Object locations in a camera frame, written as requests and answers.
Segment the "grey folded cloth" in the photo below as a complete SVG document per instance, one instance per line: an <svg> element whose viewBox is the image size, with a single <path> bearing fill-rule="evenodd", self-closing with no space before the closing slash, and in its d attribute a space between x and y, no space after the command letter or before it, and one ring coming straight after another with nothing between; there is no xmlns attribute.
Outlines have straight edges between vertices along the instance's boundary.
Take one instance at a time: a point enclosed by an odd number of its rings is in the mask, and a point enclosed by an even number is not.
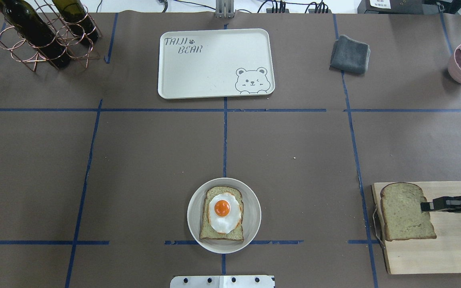
<svg viewBox="0 0 461 288"><path fill-rule="evenodd" d="M369 44L341 34L334 42L330 66L345 72L363 75L368 71L369 57Z"/></svg>

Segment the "middle green wine bottle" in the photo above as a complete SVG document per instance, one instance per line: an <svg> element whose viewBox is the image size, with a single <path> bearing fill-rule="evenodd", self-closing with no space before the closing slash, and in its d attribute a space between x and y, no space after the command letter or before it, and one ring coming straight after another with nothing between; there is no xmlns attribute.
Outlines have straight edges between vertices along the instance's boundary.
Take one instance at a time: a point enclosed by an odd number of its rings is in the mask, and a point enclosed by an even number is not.
<svg viewBox="0 0 461 288"><path fill-rule="evenodd" d="M54 0L64 22L69 23L71 33L80 38L85 46L95 44L99 38L97 29L80 0Z"/></svg>

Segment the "green wine bottle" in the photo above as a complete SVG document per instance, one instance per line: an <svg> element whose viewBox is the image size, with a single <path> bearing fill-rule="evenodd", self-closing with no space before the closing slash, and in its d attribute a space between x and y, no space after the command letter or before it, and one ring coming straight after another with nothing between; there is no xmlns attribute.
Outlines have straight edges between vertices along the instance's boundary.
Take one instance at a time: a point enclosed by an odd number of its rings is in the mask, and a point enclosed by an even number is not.
<svg viewBox="0 0 461 288"><path fill-rule="evenodd" d="M52 66L65 68L71 62L66 48L33 7L24 0L0 0L0 11L29 44Z"/></svg>
<svg viewBox="0 0 461 288"><path fill-rule="evenodd" d="M80 0L54 0L64 22L69 23L71 33L80 38L85 46L95 44L99 38L97 29Z"/></svg>

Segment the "cream bear tray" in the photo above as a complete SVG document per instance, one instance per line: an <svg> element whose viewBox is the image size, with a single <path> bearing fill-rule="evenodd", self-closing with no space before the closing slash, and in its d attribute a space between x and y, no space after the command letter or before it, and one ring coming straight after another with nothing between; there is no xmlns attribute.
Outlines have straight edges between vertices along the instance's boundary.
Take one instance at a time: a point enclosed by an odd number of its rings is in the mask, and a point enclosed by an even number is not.
<svg viewBox="0 0 461 288"><path fill-rule="evenodd" d="M269 33L261 28L161 35L158 93L165 100L263 96L275 88Z"/></svg>

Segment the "wooden cutting board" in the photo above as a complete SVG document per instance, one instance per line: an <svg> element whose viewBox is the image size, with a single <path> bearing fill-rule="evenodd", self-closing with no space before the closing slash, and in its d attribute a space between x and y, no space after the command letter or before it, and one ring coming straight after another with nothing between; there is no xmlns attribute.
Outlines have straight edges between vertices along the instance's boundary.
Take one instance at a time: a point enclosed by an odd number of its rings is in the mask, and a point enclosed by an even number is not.
<svg viewBox="0 0 461 288"><path fill-rule="evenodd" d="M413 182L426 201L442 196L461 196L461 182ZM389 182L371 185L377 206L377 235L384 241L381 190ZM389 274L461 273L461 213L431 212L436 239L385 241L384 258Z"/></svg>

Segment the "fried egg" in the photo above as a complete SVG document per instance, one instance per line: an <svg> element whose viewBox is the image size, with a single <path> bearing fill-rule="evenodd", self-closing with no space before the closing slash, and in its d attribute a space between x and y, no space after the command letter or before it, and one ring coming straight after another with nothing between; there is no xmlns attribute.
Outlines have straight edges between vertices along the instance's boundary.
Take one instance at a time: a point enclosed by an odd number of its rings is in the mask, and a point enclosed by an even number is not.
<svg viewBox="0 0 461 288"><path fill-rule="evenodd" d="M242 223L242 205L229 192L216 195L208 206L208 220L219 234L228 234Z"/></svg>

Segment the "white round plate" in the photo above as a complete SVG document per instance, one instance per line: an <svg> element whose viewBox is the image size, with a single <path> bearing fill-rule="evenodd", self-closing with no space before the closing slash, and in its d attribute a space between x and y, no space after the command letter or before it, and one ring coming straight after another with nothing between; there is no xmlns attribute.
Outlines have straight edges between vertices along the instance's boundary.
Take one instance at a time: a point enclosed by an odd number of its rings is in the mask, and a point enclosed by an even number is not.
<svg viewBox="0 0 461 288"><path fill-rule="evenodd" d="M251 244L261 220L255 192L233 178L217 178L201 185L187 207L190 233L213 253L234 253Z"/></svg>

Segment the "bread slice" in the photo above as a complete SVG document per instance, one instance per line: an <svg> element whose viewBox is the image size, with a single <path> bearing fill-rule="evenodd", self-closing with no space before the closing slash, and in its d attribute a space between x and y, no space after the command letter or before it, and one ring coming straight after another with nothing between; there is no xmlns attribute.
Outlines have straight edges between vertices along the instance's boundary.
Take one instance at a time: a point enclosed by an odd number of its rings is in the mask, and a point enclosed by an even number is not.
<svg viewBox="0 0 461 288"><path fill-rule="evenodd" d="M408 182L391 183L382 188L381 211L386 241L436 239L422 188Z"/></svg>
<svg viewBox="0 0 461 288"><path fill-rule="evenodd" d="M229 241L244 241L245 238L243 236L243 227L242 223L240 226L232 230L228 234L219 234L217 233L210 225L208 220L208 206L210 201L218 194L229 192L236 196L236 199L241 202L242 205L242 221L245 212L245 205L243 204L242 194L236 188L232 188L229 186L214 186L206 191L203 210L202 210L202 218L201 218L201 228L199 232L200 239L204 240L229 240Z"/></svg>

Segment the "front green wine bottle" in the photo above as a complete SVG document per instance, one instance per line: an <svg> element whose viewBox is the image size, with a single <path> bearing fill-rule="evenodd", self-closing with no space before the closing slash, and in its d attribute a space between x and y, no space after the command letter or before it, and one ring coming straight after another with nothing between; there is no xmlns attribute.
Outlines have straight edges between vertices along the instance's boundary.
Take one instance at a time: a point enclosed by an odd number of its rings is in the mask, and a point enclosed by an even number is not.
<svg viewBox="0 0 461 288"><path fill-rule="evenodd" d="M24 0L0 0L0 11L29 44L52 66L65 68L71 62L66 48L33 7Z"/></svg>

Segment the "aluminium frame post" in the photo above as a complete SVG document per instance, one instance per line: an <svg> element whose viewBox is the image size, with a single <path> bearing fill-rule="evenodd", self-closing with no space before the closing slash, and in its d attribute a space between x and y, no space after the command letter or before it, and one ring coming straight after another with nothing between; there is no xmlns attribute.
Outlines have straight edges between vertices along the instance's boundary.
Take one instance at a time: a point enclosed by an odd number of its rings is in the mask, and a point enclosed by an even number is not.
<svg viewBox="0 0 461 288"><path fill-rule="evenodd" d="M234 0L216 0L216 18L234 18L236 12L234 3Z"/></svg>

